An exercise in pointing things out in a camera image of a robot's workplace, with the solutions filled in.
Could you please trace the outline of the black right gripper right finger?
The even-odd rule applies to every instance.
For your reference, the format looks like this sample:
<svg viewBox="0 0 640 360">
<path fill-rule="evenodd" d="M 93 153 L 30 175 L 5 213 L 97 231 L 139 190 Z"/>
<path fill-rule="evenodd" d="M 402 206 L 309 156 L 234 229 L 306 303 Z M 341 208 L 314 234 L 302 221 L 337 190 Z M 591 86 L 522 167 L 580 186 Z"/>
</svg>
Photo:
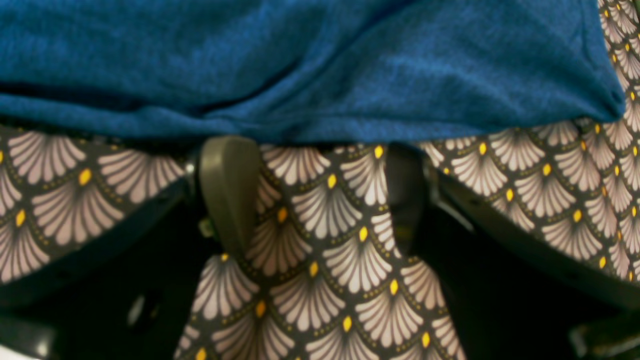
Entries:
<svg viewBox="0 0 640 360">
<path fill-rule="evenodd" d="M 406 143 L 393 142 L 387 150 L 384 171 L 395 244 L 403 256 L 418 255 L 431 207 L 431 161 Z"/>
</svg>

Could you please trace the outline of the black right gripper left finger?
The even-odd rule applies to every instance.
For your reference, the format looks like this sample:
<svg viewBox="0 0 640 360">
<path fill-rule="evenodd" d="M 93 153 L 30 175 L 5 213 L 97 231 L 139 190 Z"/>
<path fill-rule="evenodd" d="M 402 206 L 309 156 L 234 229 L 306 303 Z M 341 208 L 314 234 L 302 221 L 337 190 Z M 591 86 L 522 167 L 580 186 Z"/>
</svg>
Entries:
<svg viewBox="0 0 640 360">
<path fill-rule="evenodd" d="M 229 255 L 242 258 L 254 236 L 261 151 L 247 137 L 209 137 L 198 160 L 198 181 L 208 217 Z"/>
</svg>

